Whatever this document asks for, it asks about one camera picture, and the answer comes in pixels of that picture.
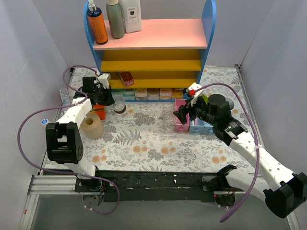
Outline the clear glass toothbrush holder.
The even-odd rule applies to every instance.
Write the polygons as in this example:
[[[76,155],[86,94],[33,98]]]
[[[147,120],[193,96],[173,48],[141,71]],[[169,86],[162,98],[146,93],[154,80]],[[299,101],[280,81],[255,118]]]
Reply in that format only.
[[[163,130],[165,133],[173,132],[175,129],[175,120],[176,117],[173,115],[174,106],[165,106],[162,110],[162,123]]]

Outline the clear cup brown base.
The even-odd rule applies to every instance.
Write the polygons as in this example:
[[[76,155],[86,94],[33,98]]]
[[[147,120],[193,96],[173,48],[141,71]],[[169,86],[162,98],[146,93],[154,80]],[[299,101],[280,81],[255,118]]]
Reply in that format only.
[[[127,112],[127,107],[125,104],[125,100],[120,95],[113,96],[114,104],[113,104],[113,110],[116,115],[125,115]]]

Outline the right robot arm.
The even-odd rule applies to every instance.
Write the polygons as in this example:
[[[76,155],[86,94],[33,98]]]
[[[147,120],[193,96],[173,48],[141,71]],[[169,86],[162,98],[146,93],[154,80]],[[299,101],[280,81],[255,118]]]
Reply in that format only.
[[[230,99],[213,94],[208,100],[202,96],[193,96],[185,102],[173,113],[182,124],[186,124],[188,118],[198,118],[212,125],[215,136],[255,168],[254,176],[240,172],[233,165],[218,171],[212,181],[213,185],[225,191],[235,187],[246,192],[221,218],[221,222],[234,214],[249,195],[265,202],[269,210],[280,218],[287,217],[306,201],[307,176],[286,168],[259,145],[256,136],[251,135],[242,123],[232,117],[231,109],[234,105]]]

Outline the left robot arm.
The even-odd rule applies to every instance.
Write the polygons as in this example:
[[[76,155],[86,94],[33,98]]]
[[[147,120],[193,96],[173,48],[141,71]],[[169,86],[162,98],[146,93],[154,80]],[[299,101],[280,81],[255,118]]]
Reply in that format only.
[[[79,129],[87,118],[94,115],[91,112],[94,105],[110,106],[115,103],[110,78],[109,73],[99,77],[83,77],[83,85],[75,92],[71,107],[58,121],[46,126],[48,159],[68,167],[81,180],[81,185],[93,192],[102,191],[104,182],[95,175],[97,167],[83,155]]]

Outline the clear textured glass tray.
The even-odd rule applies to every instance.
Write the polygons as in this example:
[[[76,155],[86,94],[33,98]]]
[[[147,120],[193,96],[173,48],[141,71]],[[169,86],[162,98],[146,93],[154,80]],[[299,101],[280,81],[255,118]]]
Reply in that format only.
[[[135,128],[152,128],[163,130],[162,110],[165,106],[174,106],[174,103],[127,103],[125,115],[116,115],[114,110],[107,113],[107,117],[116,125],[125,125]]]

